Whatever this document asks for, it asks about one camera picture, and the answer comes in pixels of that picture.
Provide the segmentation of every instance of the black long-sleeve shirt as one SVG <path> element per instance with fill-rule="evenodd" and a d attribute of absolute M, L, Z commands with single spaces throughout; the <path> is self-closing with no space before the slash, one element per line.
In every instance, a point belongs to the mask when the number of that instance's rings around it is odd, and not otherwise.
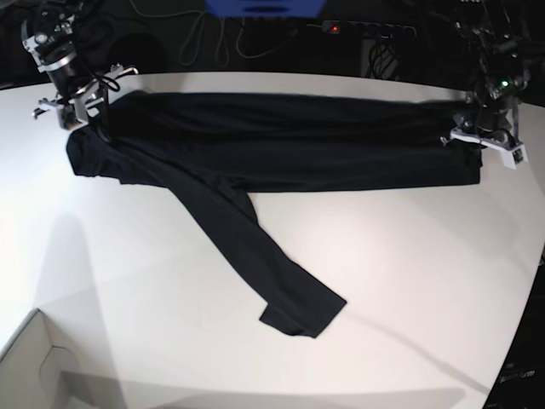
<path fill-rule="evenodd" d="M 260 228 L 247 193 L 478 183 L 479 149 L 439 140 L 459 106 L 135 92 L 111 106 L 113 143 L 87 127 L 72 133 L 66 149 L 76 175 L 172 191 L 267 301 L 261 321 L 316 337 L 346 301 L 282 252 Z"/>

